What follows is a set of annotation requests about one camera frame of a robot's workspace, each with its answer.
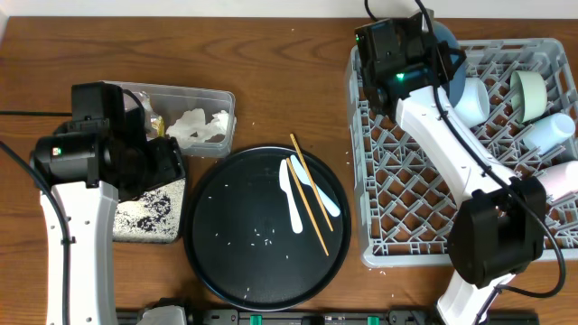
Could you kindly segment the yellow green snack wrapper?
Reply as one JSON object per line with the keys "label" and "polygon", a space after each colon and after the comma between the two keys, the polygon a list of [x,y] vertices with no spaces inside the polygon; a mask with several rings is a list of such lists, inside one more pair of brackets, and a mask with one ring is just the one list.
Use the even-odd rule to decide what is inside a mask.
{"label": "yellow green snack wrapper", "polygon": [[164,121],[163,118],[156,113],[147,113],[144,126],[148,140],[164,137]]}

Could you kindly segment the white tissue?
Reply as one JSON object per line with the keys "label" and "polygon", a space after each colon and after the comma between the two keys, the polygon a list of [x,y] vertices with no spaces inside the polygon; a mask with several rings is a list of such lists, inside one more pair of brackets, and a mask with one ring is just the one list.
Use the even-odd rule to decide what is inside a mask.
{"label": "white tissue", "polygon": [[206,116],[202,108],[184,112],[181,118],[167,128],[166,134],[174,137],[182,149],[205,143],[213,137],[206,130]]}
{"label": "white tissue", "polygon": [[211,136],[225,135],[228,130],[229,112],[221,110],[212,116],[211,121],[206,124],[206,130]]}

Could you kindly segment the pink cup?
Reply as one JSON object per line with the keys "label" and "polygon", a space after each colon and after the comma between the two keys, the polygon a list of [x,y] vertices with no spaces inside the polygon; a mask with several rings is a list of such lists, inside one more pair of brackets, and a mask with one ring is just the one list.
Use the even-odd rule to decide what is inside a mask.
{"label": "pink cup", "polygon": [[577,161],[564,162],[548,167],[537,177],[551,201],[577,192]]}

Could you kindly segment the small white cup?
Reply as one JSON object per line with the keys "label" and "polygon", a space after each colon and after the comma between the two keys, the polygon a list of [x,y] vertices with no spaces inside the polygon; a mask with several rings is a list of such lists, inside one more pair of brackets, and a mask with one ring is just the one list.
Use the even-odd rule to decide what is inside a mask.
{"label": "small white cup", "polygon": [[537,148],[538,154],[545,154],[569,139],[574,132],[575,124],[572,118],[556,113],[532,124],[532,129],[523,138],[523,144],[529,150]]}

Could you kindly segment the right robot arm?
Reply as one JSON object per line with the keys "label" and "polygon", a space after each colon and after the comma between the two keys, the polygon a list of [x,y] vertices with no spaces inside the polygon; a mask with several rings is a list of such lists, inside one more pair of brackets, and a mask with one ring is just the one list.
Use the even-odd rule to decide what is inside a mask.
{"label": "right robot arm", "polygon": [[455,270],[436,304],[446,324],[479,324],[499,293],[544,249],[545,188],[498,162],[446,94],[464,51],[439,40],[426,13],[356,29],[370,108],[415,139],[458,207],[448,236]]}

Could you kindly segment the dark blue plate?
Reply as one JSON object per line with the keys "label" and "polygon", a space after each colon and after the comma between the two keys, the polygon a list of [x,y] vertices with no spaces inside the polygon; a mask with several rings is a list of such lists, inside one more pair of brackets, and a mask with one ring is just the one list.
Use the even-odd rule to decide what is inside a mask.
{"label": "dark blue plate", "polygon": [[[460,46],[453,33],[442,23],[433,21],[433,32],[439,42],[447,42],[451,49],[459,50]],[[443,84],[446,95],[453,107],[460,102],[466,81],[466,64],[455,71],[451,81]]]}

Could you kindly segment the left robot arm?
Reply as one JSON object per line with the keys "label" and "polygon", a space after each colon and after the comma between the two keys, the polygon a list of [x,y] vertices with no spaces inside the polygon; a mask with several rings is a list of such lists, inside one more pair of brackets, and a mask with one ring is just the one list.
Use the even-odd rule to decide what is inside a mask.
{"label": "left robot arm", "polygon": [[38,179],[49,248],[49,324],[115,324],[113,225],[119,203],[185,178],[177,141],[150,137],[147,94],[106,82],[71,89],[71,119],[40,138]]}

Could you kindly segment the light blue saucer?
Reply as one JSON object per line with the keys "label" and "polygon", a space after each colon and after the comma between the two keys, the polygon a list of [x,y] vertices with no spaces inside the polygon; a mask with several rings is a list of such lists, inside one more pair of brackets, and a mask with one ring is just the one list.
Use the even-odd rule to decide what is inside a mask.
{"label": "light blue saucer", "polygon": [[485,84],[478,78],[467,78],[464,91],[454,112],[469,128],[485,123],[489,118],[489,96]]}

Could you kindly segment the light green bowl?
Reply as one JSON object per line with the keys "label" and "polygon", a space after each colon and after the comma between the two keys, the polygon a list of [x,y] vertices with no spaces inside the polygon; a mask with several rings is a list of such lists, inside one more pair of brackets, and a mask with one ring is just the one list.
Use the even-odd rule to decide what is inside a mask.
{"label": "light green bowl", "polygon": [[547,103],[546,84],[540,73],[515,70],[510,78],[510,89],[514,91],[511,104],[520,108],[518,123],[525,123],[544,114]]}

